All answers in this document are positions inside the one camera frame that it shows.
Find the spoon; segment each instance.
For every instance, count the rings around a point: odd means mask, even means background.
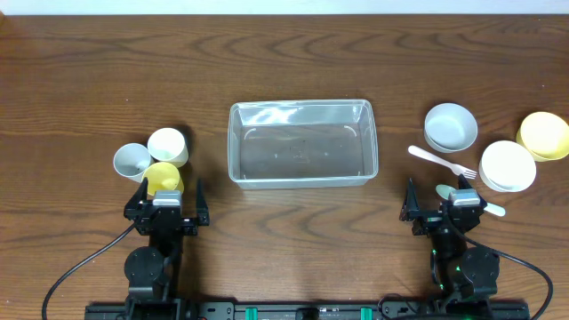
[[[451,186],[446,186],[446,185],[438,185],[437,186],[438,195],[441,196],[445,200],[448,200],[449,195],[454,190],[456,190],[456,189],[451,187]],[[484,208],[484,210],[488,213],[495,214],[498,217],[503,217],[506,215],[506,209],[504,209],[504,208],[502,208],[496,204],[488,203],[488,205]]]

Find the green tape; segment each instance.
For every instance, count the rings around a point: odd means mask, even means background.
[[[257,320],[257,308],[246,308],[245,309],[245,320]]]
[[[373,320],[373,310],[371,308],[361,308],[361,320]]]

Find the rectangular plastic container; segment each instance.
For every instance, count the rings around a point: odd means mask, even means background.
[[[229,177],[245,189],[360,186],[377,150],[367,100],[240,102],[229,115]]]

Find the fork handle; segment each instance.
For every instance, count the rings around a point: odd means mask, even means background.
[[[414,156],[418,156],[419,158],[423,158],[425,160],[429,160],[429,161],[432,161],[432,162],[437,163],[437,164],[442,164],[445,167],[452,169],[453,164],[451,164],[450,162],[444,160],[443,158],[435,156],[432,153],[425,151],[419,147],[409,146],[408,150],[409,150],[409,153],[414,155]]]

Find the brown wooden surface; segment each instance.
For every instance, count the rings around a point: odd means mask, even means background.
[[[423,119],[441,101],[477,118],[476,144],[445,156],[473,169],[495,140],[513,140],[536,110],[569,120],[566,16],[7,17],[0,31],[0,318],[38,319],[50,286],[128,225],[137,188],[112,167],[116,150],[157,128],[190,127],[192,173],[206,179],[212,225],[185,243],[181,289],[254,300],[423,296],[429,240],[397,220],[413,177],[425,205],[443,167]],[[227,175],[228,111],[238,101],[367,99],[380,173],[361,188],[243,191]],[[546,319],[569,317],[569,160],[537,164],[531,188],[470,235],[541,266],[556,293]],[[185,209],[191,212],[191,188]],[[82,318],[90,301],[121,301],[132,233],[54,294],[51,319]],[[499,297],[535,312],[546,285],[501,263]]]

